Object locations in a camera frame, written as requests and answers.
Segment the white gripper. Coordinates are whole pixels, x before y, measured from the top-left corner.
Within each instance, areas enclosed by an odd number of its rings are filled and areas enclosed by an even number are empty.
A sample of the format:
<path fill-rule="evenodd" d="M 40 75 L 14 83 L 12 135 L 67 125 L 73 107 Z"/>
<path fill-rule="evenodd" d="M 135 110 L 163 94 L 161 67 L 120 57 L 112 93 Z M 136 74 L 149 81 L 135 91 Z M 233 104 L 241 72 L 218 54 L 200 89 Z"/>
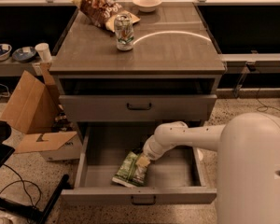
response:
<path fill-rule="evenodd" d="M 136 165 L 140 167 L 148 167 L 150 165 L 150 160 L 158 160 L 165 152 L 168 151 L 168 147 L 163 146 L 158 143 L 154 135 L 151 135 L 148 140 L 146 140 L 143 146 L 143 153 L 136 161 Z"/>

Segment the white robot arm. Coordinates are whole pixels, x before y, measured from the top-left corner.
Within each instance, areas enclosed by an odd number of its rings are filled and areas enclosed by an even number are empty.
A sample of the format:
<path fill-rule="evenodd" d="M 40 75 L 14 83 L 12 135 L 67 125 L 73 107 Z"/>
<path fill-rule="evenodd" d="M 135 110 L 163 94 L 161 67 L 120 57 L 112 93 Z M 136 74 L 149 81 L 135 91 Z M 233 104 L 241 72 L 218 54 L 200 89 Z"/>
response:
<path fill-rule="evenodd" d="M 217 153 L 217 224 L 280 224 L 280 118 L 245 113 L 225 125 L 165 123 L 143 152 L 155 161 L 178 146 Z"/>

